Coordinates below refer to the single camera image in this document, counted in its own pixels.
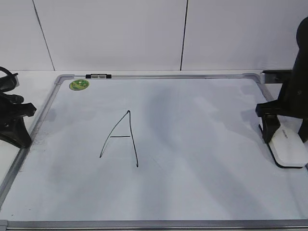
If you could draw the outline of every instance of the white wall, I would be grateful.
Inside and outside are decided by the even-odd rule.
[[[291,68],[308,0],[189,0],[182,70]]]
[[[35,0],[56,70],[179,70],[186,0]]]
[[[53,70],[32,0],[0,1],[0,66]]]
[[[186,0],[34,0],[56,70],[179,70]],[[189,0],[182,70],[291,68],[308,0]],[[53,70],[32,0],[0,0],[0,65]]]

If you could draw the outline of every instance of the white device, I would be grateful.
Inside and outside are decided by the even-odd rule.
[[[280,120],[280,124],[269,142],[276,164],[280,167],[304,167],[308,164],[308,151],[304,143],[288,122]]]

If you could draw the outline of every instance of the whiteboard surface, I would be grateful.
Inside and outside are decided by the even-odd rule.
[[[275,166],[249,79],[65,81],[1,208],[8,220],[308,216],[306,169]],[[131,110],[130,138],[106,136]],[[113,135],[129,135],[128,117]]]

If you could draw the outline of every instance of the aluminum frame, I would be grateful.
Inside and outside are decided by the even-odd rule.
[[[30,134],[34,139],[48,113],[61,84],[65,80],[86,78],[85,75],[60,75],[57,77],[50,96],[47,99],[41,114]],[[273,97],[265,87],[266,76],[257,74],[241,75],[112,75],[112,79],[186,79],[186,78],[248,78],[254,80],[266,100]],[[10,187],[22,166],[29,148],[20,149],[11,165],[4,181],[0,186],[0,208]],[[77,231],[77,230],[304,230],[308,229],[308,219],[293,220],[149,220],[149,221],[7,221],[0,220],[0,231]]]

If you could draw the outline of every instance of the green sticker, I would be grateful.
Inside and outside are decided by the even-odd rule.
[[[89,82],[84,79],[77,79],[70,83],[69,88],[72,90],[84,90],[89,86]]]

